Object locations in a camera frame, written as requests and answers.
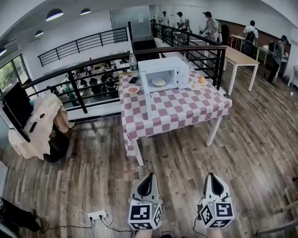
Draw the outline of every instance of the window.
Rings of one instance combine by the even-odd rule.
[[[22,56],[19,55],[5,66],[0,68],[0,91],[4,92],[8,87],[19,81],[23,85],[29,76]]]

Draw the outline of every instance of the wooden floor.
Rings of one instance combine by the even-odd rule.
[[[232,67],[227,64],[222,86],[228,89]],[[225,238],[251,237],[252,232],[298,217],[298,207],[284,214],[275,211],[298,199],[298,94],[282,79],[272,86],[260,67],[248,91],[251,68],[239,69],[232,96],[233,108],[222,120],[210,147],[205,142],[209,122],[144,138],[140,149],[145,161],[127,159],[120,117],[79,123],[71,130],[66,158],[56,164],[24,159],[11,147],[0,152],[8,166],[5,198],[17,206],[37,209],[50,227],[79,225],[79,209],[87,213],[106,210],[112,226],[125,230],[127,200],[137,179],[155,172],[166,207],[162,226],[154,232],[172,231],[176,238],[202,237],[192,230],[204,179],[209,172],[229,185],[236,204],[236,220],[223,230]],[[198,223],[197,230],[205,232]],[[95,238],[127,238],[98,221]],[[63,228],[39,235],[21,230],[22,237],[90,237],[89,230]],[[296,232],[265,237],[297,237]]]

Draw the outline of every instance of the beige tablecloth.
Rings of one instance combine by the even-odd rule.
[[[32,124],[37,121],[33,132],[29,132]],[[8,139],[14,150],[26,159],[37,156],[44,159],[44,154],[50,154],[49,139],[53,123],[58,129],[66,133],[74,124],[68,121],[67,111],[62,105],[62,101],[55,94],[46,94],[34,100],[34,110],[29,117],[24,130],[30,138],[28,143],[20,133],[11,129],[8,132]]]

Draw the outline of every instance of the black pants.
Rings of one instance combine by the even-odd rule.
[[[32,232],[38,232],[40,230],[40,226],[36,222],[35,216],[33,216],[30,212],[21,210],[5,199],[2,200],[5,211],[1,215],[6,223],[10,222],[16,226],[28,228]]]
[[[272,68],[272,71],[270,72],[270,75],[268,77],[268,82],[272,83],[273,78],[277,74],[279,67],[280,67],[280,65],[276,61],[273,60],[273,68]]]

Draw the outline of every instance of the television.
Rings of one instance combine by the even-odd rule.
[[[30,142],[30,138],[25,132],[24,127],[31,116],[34,107],[30,104],[30,99],[27,96],[25,89],[23,89],[21,84],[17,82],[6,89],[0,98],[3,104],[2,109],[8,119],[24,139],[27,142]]]

